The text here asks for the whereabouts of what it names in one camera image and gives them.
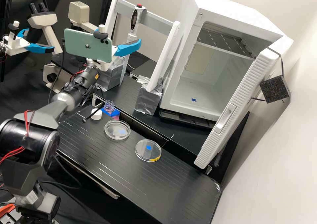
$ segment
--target digital display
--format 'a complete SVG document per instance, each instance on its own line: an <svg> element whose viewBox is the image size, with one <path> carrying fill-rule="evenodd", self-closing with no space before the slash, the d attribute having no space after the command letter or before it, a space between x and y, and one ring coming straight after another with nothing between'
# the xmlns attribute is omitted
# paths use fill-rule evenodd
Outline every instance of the digital display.
<svg viewBox="0 0 317 224"><path fill-rule="evenodd" d="M132 19L132 24L133 24L133 25L135 25L136 19L137 19L137 16L136 16L136 15L133 15L133 19Z"/></svg>

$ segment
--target white bottle cap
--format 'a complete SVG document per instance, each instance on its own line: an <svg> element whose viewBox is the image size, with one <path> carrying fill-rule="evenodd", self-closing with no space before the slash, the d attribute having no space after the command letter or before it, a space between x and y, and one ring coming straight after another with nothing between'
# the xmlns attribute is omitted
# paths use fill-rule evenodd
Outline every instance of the white bottle cap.
<svg viewBox="0 0 317 224"><path fill-rule="evenodd" d="M106 26L104 24L98 25L99 33L106 33Z"/></svg>
<svg viewBox="0 0 317 224"><path fill-rule="evenodd" d="M95 112L97 109L92 109L91 110L91 113ZM98 110L92 117L91 119L93 120L100 120L102 117L102 111L101 110Z"/></svg>
<svg viewBox="0 0 317 224"><path fill-rule="evenodd" d="M19 25L20 25L20 22L19 22L19 21L16 21L16 20L15 20L15 21L13 22L13 26L18 27Z"/></svg>

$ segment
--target blue clamp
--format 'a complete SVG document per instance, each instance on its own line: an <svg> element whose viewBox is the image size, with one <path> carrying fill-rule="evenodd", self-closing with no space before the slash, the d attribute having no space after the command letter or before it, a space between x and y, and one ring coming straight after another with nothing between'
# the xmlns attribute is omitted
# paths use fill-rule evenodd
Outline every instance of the blue clamp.
<svg viewBox="0 0 317 224"><path fill-rule="evenodd" d="M24 37L24 32L27 31L27 30L29 30L29 29L22 29L17 34L17 36L20 37L20 38L23 38ZM31 45L27 46L25 49L30 51L30 52L33 52L33 53L50 53L50 52L54 52L55 47L46 47L46 46L41 46L41 45L38 45L38 44L31 43Z"/></svg>
<svg viewBox="0 0 317 224"><path fill-rule="evenodd" d="M38 44L31 43L30 46L26 47L26 50L33 53L51 53L54 52L55 47L45 47Z"/></svg>
<svg viewBox="0 0 317 224"><path fill-rule="evenodd" d="M140 49L141 39L137 39L126 44L120 44L117 47L118 50L116 51L115 56L126 56Z"/></svg>
<svg viewBox="0 0 317 224"><path fill-rule="evenodd" d="M20 38L23 38L24 32L27 31L27 30L29 30L29 29L22 29L22 30L17 34L17 36L20 37Z"/></svg>

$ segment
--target robotic arm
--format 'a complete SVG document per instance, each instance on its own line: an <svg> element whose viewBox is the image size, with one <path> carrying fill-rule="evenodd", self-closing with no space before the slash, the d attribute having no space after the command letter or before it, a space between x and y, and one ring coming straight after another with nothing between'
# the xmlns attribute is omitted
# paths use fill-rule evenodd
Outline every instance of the robotic arm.
<svg viewBox="0 0 317 224"><path fill-rule="evenodd" d="M34 53L51 53L54 51L54 47L45 47L42 45L29 43L23 36L26 33L26 29L19 31L19 21L14 21L13 24L9 24L10 29L9 35L3 36L0 41L0 57L13 56L26 51Z"/></svg>
<svg viewBox="0 0 317 224"><path fill-rule="evenodd" d="M6 188L16 197L15 205L21 212L20 222L52 223L60 198L43 190L38 178L44 176L59 144L58 120L66 111L85 103L98 80L99 70L88 65L68 82L52 102L34 112L29 135L26 136L25 116L16 114L14 119L0 125L0 153L7 154L19 147L25 150L16 155L19 160L5 159L1 172ZM27 122L32 112L27 113Z"/></svg>

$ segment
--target clear petri dish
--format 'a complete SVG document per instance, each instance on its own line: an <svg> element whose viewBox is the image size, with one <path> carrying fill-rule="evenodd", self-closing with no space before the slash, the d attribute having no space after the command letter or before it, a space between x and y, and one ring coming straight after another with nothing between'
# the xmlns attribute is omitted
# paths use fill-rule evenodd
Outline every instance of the clear petri dish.
<svg viewBox="0 0 317 224"><path fill-rule="evenodd" d="M136 144L135 153L141 160L155 162L161 157L162 150L156 142L143 139Z"/></svg>
<svg viewBox="0 0 317 224"><path fill-rule="evenodd" d="M110 120L105 125L105 133L111 139L123 140L130 135L131 129L129 124L124 121Z"/></svg>

